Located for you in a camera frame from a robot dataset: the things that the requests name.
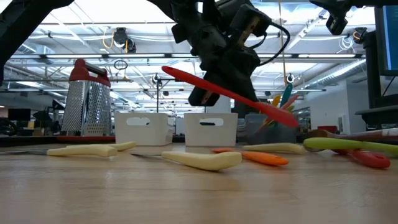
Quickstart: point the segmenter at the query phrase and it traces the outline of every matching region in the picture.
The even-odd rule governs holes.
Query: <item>bin handle cutout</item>
[[[148,126],[150,124],[149,118],[128,118],[126,120],[129,126]]]
[[[202,118],[199,123],[202,126],[222,126],[224,120],[222,118]]]

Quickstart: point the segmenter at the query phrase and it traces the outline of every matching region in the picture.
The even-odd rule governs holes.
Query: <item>wooden tabletop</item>
[[[181,144],[135,150],[210,151]],[[397,223],[396,161],[376,170],[327,151],[283,156],[285,167],[244,161],[222,172],[128,152],[0,156],[0,223]]]

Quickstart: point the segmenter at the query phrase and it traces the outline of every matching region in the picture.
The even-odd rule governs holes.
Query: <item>white storage box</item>
[[[135,141],[138,146],[165,146],[173,141],[174,127],[165,113],[116,113],[116,144]]]
[[[235,146],[238,114],[185,113],[187,146]]]

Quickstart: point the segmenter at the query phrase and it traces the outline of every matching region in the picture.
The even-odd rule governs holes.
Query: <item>computer monitor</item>
[[[30,121],[30,109],[9,108],[8,119],[10,121]]]
[[[398,76],[398,6],[375,10],[380,75]]]

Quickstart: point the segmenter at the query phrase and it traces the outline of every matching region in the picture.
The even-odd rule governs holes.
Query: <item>red spatula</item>
[[[245,105],[248,105],[252,108],[259,110],[260,113],[264,113],[264,114],[268,115],[270,118],[272,118],[284,125],[291,126],[291,127],[297,127],[299,125],[298,122],[294,119],[293,115],[287,111],[280,110],[278,108],[275,108],[271,105],[266,105],[264,103],[253,102],[243,96],[233,93],[232,91],[226,90],[218,85],[215,85],[215,84],[208,82],[202,78],[196,77],[192,74],[189,74],[187,72],[181,71],[176,68],[163,66],[162,70],[165,73],[173,76],[176,79],[185,81],[191,85],[195,85],[204,90],[212,91],[214,93],[218,93],[220,95],[224,95],[224,96],[230,97],[232,99],[235,99],[236,101],[244,103]]]

